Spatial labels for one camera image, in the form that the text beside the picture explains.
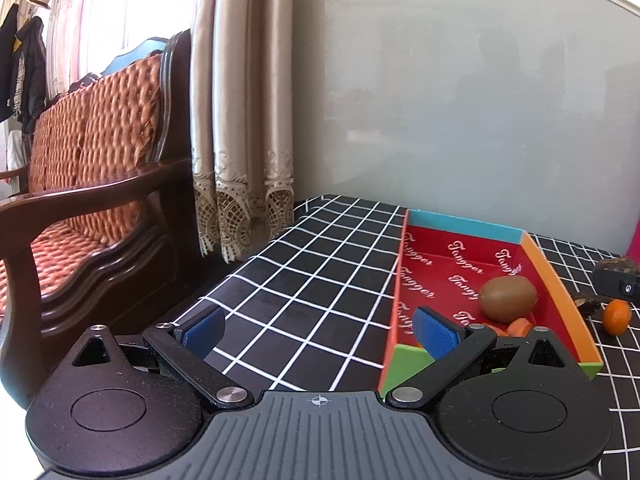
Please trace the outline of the beige lace curtain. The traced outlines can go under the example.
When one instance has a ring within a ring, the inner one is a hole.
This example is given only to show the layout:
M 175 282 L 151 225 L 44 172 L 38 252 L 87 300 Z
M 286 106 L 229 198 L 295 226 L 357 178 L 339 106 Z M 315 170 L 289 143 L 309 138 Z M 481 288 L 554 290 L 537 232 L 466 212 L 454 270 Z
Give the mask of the beige lace curtain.
M 203 255 L 237 262 L 293 221 L 293 0 L 196 0 L 190 135 Z

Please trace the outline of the black white checkered tablecloth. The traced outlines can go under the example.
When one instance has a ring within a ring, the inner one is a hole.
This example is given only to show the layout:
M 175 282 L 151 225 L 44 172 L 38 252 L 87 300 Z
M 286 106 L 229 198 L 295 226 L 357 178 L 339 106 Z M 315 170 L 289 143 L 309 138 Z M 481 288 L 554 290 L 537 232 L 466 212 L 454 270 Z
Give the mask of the black white checkered tablecloth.
M 227 315 L 224 338 L 206 360 L 250 389 L 370 389 L 380 378 L 392 319 L 401 206 L 323 195 L 295 207 L 296 222 L 228 276 L 167 313 L 184 322 L 207 307 Z M 592 292 L 602 249 L 533 234 L 569 292 Z M 604 367 L 597 374 L 612 414 L 601 460 L 605 479 L 639 479 L 639 310 L 630 329 L 607 335 L 587 318 Z

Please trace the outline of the colourful cardboard box tray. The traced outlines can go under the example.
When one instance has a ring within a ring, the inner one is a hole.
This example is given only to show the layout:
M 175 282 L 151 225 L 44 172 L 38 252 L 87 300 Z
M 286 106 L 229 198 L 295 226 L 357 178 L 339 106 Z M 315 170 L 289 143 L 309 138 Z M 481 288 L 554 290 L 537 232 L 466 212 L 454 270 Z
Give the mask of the colourful cardboard box tray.
M 488 323 L 505 330 L 480 308 L 480 289 L 503 275 L 523 275 L 536 287 L 529 323 L 551 328 L 586 375 L 595 378 L 603 367 L 600 352 L 559 275 L 527 232 L 409 209 L 401 225 L 380 395 L 434 361 L 414 336 L 417 308 L 430 307 L 460 326 Z

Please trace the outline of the dark brown date fruit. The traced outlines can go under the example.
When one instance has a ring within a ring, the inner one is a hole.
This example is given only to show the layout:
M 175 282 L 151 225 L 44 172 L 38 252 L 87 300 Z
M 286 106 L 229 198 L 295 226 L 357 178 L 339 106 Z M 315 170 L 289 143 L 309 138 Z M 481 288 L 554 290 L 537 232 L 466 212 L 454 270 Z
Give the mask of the dark brown date fruit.
M 579 294 L 573 296 L 573 301 L 578 312 L 582 316 L 589 316 L 593 315 L 594 312 L 601 309 L 604 304 L 607 304 L 608 298 L 580 292 Z

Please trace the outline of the dark hanging jacket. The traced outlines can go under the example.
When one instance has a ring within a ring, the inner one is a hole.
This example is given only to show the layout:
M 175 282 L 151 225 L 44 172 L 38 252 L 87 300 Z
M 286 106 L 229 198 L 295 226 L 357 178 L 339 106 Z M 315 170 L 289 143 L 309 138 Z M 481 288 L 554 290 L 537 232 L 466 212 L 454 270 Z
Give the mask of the dark hanging jacket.
M 19 10 L 13 3 L 1 25 L 1 120 L 13 116 L 33 134 L 47 99 L 43 21 L 34 16 L 17 28 Z

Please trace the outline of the carrot piece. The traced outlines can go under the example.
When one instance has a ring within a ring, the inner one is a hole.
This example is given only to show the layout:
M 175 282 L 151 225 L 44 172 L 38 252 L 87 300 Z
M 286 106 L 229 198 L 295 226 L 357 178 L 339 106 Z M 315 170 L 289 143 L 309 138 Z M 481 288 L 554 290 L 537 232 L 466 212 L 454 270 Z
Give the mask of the carrot piece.
M 498 337 L 511 337 L 509 333 L 499 327 L 490 325 L 488 323 L 485 323 L 484 326 L 490 328 Z
M 533 324 L 527 318 L 517 318 L 506 328 L 506 333 L 511 337 L 524 338 L 532 328 Z

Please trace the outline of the orange tangerine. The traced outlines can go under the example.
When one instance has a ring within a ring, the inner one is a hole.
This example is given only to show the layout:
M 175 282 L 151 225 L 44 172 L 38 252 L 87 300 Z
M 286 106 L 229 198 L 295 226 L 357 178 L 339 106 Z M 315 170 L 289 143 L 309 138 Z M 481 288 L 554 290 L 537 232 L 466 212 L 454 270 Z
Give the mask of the orange tangerine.
M 602 323 L 604 330 L 612 336 L 620 336 L 628 330 L 631 307 L 627 301 L 613 299 L 604 308 Z

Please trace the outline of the dark round chestnut fruit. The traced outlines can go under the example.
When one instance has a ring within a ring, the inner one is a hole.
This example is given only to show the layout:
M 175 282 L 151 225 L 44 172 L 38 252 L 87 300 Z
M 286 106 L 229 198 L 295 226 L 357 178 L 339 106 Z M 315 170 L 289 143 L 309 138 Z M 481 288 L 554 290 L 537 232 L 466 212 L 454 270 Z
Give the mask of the dark round chestnut fruit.
M 618 272 L 627 274 L 638 274 L 639 265 L 628 257 L 618 257 L 603 259 L 596 264 L 596 270 Z

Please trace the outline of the wooden sofa with orange cushion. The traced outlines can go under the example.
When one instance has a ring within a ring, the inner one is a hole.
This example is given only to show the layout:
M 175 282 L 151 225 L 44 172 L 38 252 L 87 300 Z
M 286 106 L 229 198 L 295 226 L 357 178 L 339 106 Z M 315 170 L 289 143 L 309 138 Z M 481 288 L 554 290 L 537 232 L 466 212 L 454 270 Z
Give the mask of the wooden sofa with orange cushion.
M 201 285 L 190 57 L 179 32 L 37 120 L 1 204 L 1 385 L 23 408 L 86 328 L 133 333 Z

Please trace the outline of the brown kiwi fruit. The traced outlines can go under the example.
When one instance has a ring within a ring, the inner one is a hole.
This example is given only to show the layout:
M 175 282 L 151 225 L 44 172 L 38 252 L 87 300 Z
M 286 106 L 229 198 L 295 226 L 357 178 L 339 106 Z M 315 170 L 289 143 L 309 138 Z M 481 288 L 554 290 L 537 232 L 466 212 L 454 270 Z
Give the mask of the brown kiwi fruit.
M 480 289 L 480 308 L 484 315 L 503 324 L 524 318 L 537 299 L 536 287 L 521 275 L 492 278 Z

